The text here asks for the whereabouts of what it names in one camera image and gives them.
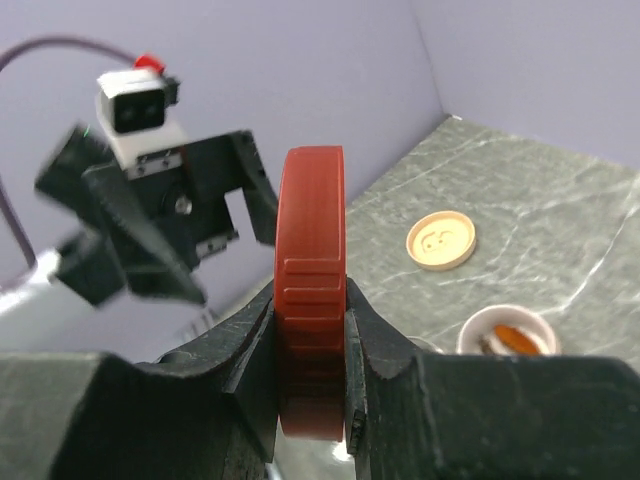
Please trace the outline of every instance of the red plastic cap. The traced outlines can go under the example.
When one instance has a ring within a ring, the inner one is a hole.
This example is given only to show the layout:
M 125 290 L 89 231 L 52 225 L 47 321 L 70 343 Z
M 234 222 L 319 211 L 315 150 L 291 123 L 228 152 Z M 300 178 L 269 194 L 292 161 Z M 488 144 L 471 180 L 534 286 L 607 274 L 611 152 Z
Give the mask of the red plastic cap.
M 346 298 L 342 148 L 296 148 L 280 186 L 273 293 L 286 435 L 342 440 Z
M 138 57 L 136 63 L 133 64 L 134 68 L 151 68 L 156 71 L 158 75 L 162 75 L 166 69 L 164 63 L 162 63 L 158 58 L 154 57 L 149 53 L 145 53 L 144 55 Z

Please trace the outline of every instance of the lavender wall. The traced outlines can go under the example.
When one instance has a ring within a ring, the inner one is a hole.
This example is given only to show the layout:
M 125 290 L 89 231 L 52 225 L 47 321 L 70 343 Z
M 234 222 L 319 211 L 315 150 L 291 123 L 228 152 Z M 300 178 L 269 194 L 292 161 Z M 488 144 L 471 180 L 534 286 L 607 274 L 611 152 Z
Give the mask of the lavender wall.
M 640 167 L 640 3 L 412 0 L 446 112 Z
M 289 148 L 343 144 L 353 198 L 443 117 L 409 0 L 5 0 L 0 23 L 3 46 L 60 31 L 157 53 L 183 80 L 176 113 L 187 131 L 199 137 L 252 128 L 276 188 Z M 55 244 L 75 221 L 35 197 L 34 175 L 73 122 L 95 121 L 95 79 L 115 67 L 56 50 L 0 75 L 0 173 L 38 249 Z M 199 272 L 217 310 L 261 279 L 273 258 L 256 245 L 241 198 L 230 205 L 241 240 Z M 22 267 L 2 228 L 0 252 L 1 276 Z M 46 345 L 16 348 L 150 358 L 194 314 L 125 299 Z

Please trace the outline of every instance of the beige jar lid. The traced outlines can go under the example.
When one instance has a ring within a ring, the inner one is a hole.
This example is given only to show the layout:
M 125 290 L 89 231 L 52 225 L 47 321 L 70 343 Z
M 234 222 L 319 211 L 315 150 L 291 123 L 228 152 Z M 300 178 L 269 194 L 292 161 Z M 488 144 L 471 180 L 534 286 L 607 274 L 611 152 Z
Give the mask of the beige jar lid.
M 427 215 L 407 235 L 407 252 L 423 268 L 449 270 L 464 263 L 476 246 L 476 229 L 469 217 L 444 211 Z

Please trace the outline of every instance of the white camera module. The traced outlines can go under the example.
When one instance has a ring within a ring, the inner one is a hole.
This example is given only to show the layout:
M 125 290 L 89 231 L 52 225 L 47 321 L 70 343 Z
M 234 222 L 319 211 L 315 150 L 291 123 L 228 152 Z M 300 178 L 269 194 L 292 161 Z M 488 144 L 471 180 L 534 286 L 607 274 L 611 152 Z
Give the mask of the white camera module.
M 159 128 L 165 122 L 165 82 L 156 72 L 137 68 L 98 78 L 102 114 L 119 135 Z

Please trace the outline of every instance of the marble countertop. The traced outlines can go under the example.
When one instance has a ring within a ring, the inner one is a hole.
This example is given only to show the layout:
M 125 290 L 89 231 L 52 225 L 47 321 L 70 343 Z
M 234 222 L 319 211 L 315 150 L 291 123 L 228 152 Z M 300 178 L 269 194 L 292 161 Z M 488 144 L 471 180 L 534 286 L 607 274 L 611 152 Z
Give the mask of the marble countertop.
M 639 209 L 635 171 L 450 118 L 350 206 L 348 273 L 387 321 L 445 352 L 473 313 L 515 303 L 544 316 L 564 352 L 640 369 Z M 439 210 L 477 231 L 474 254 L 449 272 L 419 268 L 405 248 Z M 276 445 L 285 480 L 354 479 L 340 453 Z

